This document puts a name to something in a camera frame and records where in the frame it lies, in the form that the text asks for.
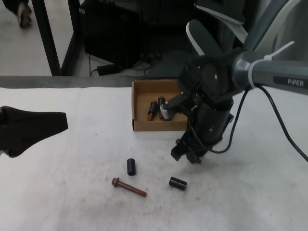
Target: hex bolt head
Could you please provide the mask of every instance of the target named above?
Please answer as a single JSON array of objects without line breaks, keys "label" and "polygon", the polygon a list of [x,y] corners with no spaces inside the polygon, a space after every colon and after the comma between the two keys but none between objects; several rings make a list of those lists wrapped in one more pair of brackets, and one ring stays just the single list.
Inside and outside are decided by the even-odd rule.
[{"label": "hex bolt head", "polygon": [[118,184],[118,182],[119,182],[119,180],[120,180],[120,178],[118,177],[118,178],[114,178],[113,180],[112,180],[112,185],[114,186],[114,187],[116,187],[117,186],[117,184]]}]

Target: person's foot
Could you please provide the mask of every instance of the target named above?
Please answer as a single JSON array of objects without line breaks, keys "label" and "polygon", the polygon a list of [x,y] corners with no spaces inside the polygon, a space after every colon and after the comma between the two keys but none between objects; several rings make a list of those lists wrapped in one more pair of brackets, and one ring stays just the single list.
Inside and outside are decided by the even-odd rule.
[{"label": "person's foot", "polygon": [[21,28],[29,28],[31,26],[31,13],[32,11],[27,4],[23,2],[19,4],[17,17]]}]

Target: black cable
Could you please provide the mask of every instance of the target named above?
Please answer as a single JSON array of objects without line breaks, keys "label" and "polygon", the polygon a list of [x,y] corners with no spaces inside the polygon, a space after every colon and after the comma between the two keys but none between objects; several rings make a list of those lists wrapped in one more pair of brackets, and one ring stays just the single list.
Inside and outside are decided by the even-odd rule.
[{"label": "black cable", "polygon": [[132,67],[137,67],[142,63],[142,60],[139,60],[139,62],[137,62],[135,65],[133,65]]},{"label": "black cable", "polygon": [[92,76],[93,72],[97,71],[97,69],[94,69],[93,71],[90,72],[90,76]]},{"label": "black cable", "polygon": [[[235,120],[234,120],[234,124],[233,124],[233,126],[232,126],[232,130],[231,130],[231,134],[230,134],[228,146],[227,146],[224,150],[222,150],[222,151],[215,151],[215,150],[213,150],[213,149],[211,149],[211,148],[209,148],[209,147],[206,147],[206,146],[201,142],[201,140],[198,138],[198,136],[197,136],[195,130],[193,129],[193,126],[192,126],[190,120],[188,119],[188,125],[189,125],[190,129],[192,130],[192,133],[193,133],[194,137],[195,137],[195,138],[197,139],[197,141],[200,143],[200,145],[201,145],[201,147],[203,148],[203,150],[210,151],[210,152],[216,153],[216,154],[221,154],[221,153],[225,153],[226,151],[228,151],[228,150],[230,149],[231,144],[232,144],[232,139],[233,139],[234,131],[235,131],[235,127],[236,127],[237,121],[238,121],[238,119],[239,119],[239,117],[240,117],[241,109],[242,109],[243,103],[244,103],[244,101],[245,101],[245,98],[246,98],[246,96],[247,96],[249,90],[250,90],[250,88],[247,89],[247,90],[245,91],[244,95],[242,96],[242,99],[241,99],[239,108],[237,109],[237,113],[236,113],[236,117],[235,117]],[[200,152],[200,151],[202,151],[202,149],[201,149],[201,150],[198,149],[198,150],[195,150],[195,151],[192,151],[192,152],[195,153],[195,152]]]},{"label": "black cable", "polygon": [[151,65],[151,66],[145,68],[144,71],[143,71],[143,74],[146,76],[146,71],[149,70],[149,69],[151,69],[153,66],[154,66],[154,65]]},{"label": "black cable", "polygon": [[129,68],[127,70],[134,70],[134,71],[144,71],[144,69],[137,69],[137,68]]},{"label": "black cable", "polygon": [[91,76],[92,72],[91,72],[91,55],[89,54],[89,74]]},{"label": "black cable", "polygon": [[99,61],[99,60],[97,60],[97,59],[93,59],[93,58],[90,58],[90,59],[92,59],[92,60],[94,60],[94,61],[96,61],[96,62],[99,62],[99,63],[102,63],[102,64],[106,64],[106,65],[109,65],[108,63],[104,63],[104,62],[102,62],[102,61]]},{"label": "black cable", "polygon": [[276,107],[276,104],[275,104],[273,98],[271,97],[271,95],[269,94],[269,92],[268,92],[264,87],[262,87],[262,86],[257,86],[257,87],[258,87],[259,89],[261,89],[261,90],[266,94],[267,98],[269,99],[269,102],[270,102],[271,106],[273,107],[274,112],[275,112],[275,114],[276,114],[276,116],[277,116],[277,119],[278,119],[278,121],[279,121],[279,123],[280,123],[280,125],[281,125],[281,127],[282,127],[282,129],[283,129],[283,132],[284,132],[286,138],[287,138],[288,141],[290,142],[290,144],[291,144],[291,145],[295,148],[295,150],[297,150],[297,152],[308,162],[308,157],[305,155],[305,153],[296,145],[296,143],[295,143],[295,142],[293,141],[293,139],[290,137],[290,135],[289,135],[289,133],[288,133],[288,130],[287,130],[287,128],[285,127],[285,124],[284,124],[284,122],[283,122],[283,120],[282,120],[282,118],[281,118],[281,116],[280,116],[280,114],[279,114],[279,111],[278,111],[277,107]]}]

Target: rusty bolt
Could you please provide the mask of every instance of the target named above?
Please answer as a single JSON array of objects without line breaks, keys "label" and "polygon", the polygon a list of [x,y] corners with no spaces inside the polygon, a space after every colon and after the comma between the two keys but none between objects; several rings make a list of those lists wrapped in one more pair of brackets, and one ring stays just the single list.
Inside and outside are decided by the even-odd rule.
[{"label": "rusty bolt", "polygon": [[148,117],[148,121],[152,121],[153,117],[156,115],[158,111],[158,102],[157,101],[152,101],[150,104],[150,109],[149,109],[149,117]]},{"label": "rusty bolt", "polygon": [[163,114],[160,110],[160,106],[166,103],[166,99],[163,96],[161,96],[158,98],[157,101],[158,101],[159,119],[164,119]]},{"label": "rusty bolt", "polygon": [[125,183],[121,182],[120,179],[119,179],[119,177],[118,177],[118,178],[114,178],[114,179],[112,180],[111,183],[112,183],[112,185],[115,186],[115,187],[116,187],[116,186],[120,186],[120,187],[123,188],[123,189],[132,191],[133,193],[136,193],[136,194],[138,194],[138,195],[140,195],[140,196],[146,197],[146,192],[141,191],[141,190],[139,190],[139,189],[134,188],[133,186],[130,186],[130,185],[128,185],[128,184],[125,184]]}]

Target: open cardboard box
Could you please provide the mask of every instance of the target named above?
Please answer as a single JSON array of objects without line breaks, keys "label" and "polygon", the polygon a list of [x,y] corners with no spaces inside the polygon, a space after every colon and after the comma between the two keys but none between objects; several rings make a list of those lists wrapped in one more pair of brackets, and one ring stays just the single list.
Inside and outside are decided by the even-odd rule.
[{"label": "open cardboard box", "polygon": [[132,83],[132,123],[134,131],[183,131],[186,130],[187,117],[176,114],[171,121],[159,119],[147,121],[152,101],[165,97],[166,101],[181,93],[176,80],[137,80]]}]

